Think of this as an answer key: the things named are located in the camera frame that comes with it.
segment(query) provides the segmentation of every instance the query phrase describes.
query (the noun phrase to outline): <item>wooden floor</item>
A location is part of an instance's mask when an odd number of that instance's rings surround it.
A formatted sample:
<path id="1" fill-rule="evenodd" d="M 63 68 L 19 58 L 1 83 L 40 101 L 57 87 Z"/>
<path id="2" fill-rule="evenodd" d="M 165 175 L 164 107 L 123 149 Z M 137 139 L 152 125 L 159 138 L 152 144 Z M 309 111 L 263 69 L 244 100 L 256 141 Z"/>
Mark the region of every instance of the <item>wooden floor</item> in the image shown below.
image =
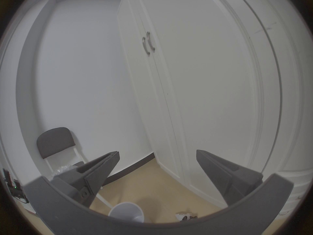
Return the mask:
<path id="1" fill-rule="evenodd" d="M 159 167 L 155 159 L 104 186 L 99 193 L 113 206 L 121 202 L 138 204 L 153 223 L 178 222 L 175 214 L 180 212 L 202 217 L 220 210 L 174 180 Z M 39 232 L 43 235 L 53 234 L 37 216 L 30 214 L 22 206 L 21 209 Z M 97 198 L 90 209 L 104 215 L 110 211 Z M 263 235 L 272 234 L 283 222 L 284 220 L 273 221 Z"/>

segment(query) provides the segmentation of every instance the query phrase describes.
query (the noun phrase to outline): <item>white bucket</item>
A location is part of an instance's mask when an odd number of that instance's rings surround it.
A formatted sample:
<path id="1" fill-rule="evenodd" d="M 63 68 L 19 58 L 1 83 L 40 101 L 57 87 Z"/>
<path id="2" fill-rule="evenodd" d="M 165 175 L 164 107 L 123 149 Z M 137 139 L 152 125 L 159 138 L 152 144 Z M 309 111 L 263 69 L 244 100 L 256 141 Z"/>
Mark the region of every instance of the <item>white bucket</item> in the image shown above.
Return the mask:
<path id="1" fill-rule="evenodd" d="M 139 223 L 151 222 L 148 218 L 145 218 L 142 209 L 135 203 L 131 202 L 117 204 L 111 209 L 108 216 Z"/>

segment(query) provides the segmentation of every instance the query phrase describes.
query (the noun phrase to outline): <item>baseboard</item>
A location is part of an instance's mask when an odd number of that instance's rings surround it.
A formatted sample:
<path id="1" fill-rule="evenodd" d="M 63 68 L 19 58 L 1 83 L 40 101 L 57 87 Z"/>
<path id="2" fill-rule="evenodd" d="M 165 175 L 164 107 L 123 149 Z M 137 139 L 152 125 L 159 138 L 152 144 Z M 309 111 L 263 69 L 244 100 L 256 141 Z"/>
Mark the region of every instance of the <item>baseboard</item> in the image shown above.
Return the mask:
<path id="1" fill-rule="evenodd" d="M 148 163 L 149 161 L 151 161 L 152 159 L 154 159 L 154 153 L 151 153 L 150 155 L 146 156 L 145 158 L 139 160 L 137 163 L 134 163 L 133 165 L 127 167 L 124 170 L 121 170 L 120 172 L 108 177 L 105 182 L 104 185 L 107 185 L 109 183 L 112 183 L 115 180 L 118 180 L 119 178 L 122 178 L 124 176 L 126 176 L 127 174 L 131 173 L 132 171 L 138 169 L 139 167 L 143 166 L 144 164 Z"/>

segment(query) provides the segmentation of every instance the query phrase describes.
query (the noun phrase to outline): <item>drawer handle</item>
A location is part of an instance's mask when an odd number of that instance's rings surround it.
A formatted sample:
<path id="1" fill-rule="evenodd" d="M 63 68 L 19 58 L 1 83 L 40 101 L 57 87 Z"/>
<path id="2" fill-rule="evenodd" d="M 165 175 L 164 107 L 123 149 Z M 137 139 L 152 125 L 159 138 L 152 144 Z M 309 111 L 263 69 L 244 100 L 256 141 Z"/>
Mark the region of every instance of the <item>drawer handle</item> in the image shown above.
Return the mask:
<path id="1" fill-rule="evenodd" d="M 148 44 L 150 45 L 150 48 L 155 51 L 156 49 L 152 46 L 152 43 L 151 43 L 151 39 L 150 39 L 150 32 L 147 31 L 147 40 L 148 40 Z"/>
<path id="2" fill-rule="evenodd" d="M 281 212 L 280 212 L 279 215 L 280 215 L 280 216 L 284 216 L 284 215 L 286 215 L 287 213 L 289 213 L 289 211 L 286 211 L 285 213 L 281 213 Z"/>
<path id="3" fill-rule="evenodd" d="M 150 55 L 150 52 L 148 52 L 148 50 L 147 50 L 147 46 L 146 46 L 146 38 L 145 37 L 143 37 L 142 38 L 142 45 L 143 45 L 143 48 L 145 49 L 145 52 L 147 53 L 147 55 L 149 56 Z"/>

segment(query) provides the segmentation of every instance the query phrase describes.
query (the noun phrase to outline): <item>gray chair backrest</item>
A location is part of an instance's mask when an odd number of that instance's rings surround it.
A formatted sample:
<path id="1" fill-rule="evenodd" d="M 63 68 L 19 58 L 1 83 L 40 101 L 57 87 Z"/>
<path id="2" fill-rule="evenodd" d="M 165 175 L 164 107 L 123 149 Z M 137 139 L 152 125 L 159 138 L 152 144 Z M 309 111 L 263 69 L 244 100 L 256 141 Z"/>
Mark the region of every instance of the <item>gray chair backrest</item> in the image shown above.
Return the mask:
<path id="1" fill-rule="evenodd" d="M 74 145 L 73 136 L 65 127 L 51 129 L 37 138 L 37 147 L 43 159 Z"/>

